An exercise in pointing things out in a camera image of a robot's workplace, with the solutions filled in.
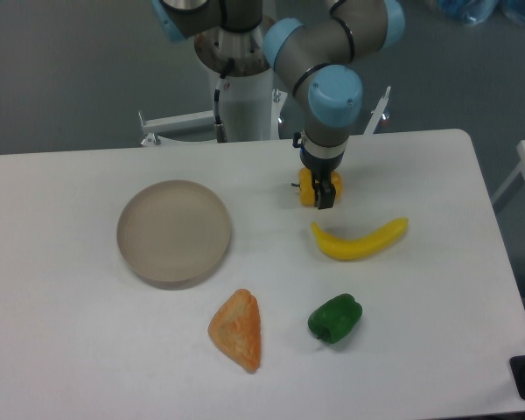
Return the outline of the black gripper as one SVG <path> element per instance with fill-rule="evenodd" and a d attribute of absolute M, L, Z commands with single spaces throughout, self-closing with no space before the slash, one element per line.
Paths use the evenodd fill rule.
<path fill-rule="evenodd" d="M 312 173 L 311 187 L 317 195 L 317 209 L 325 210 L 334 206 L 336 188 L 330 179 L 322 179 L 336 170 L 346 151 L 346 144 L 325 147 L 314 143 L 304 131 L 296 132 L 292 146 L 299 149 L 303 165 Z"/>

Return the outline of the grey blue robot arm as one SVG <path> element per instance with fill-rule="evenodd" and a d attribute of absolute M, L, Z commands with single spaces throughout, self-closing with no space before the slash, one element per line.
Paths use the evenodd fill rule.
<path fill-rule="evenodd" d="M 310 171 L 313 205 L 333 207 L 333 171 L 361 110 L 362 84 L 348 64 L 393 45 L 405 17 L 397 1 L 329 1 L 328 19 L 306 27 L 295 18 L 269 24 L 260 1 L 154 1 L 151 7 L 172 42 L 196 39 L 219 75 L 213 93 L 216 137 L 225 142 L 221 94 L 228 76 L 247 76 L 254 64 L 273 70 L 305 112 L 293 145 Z"/>

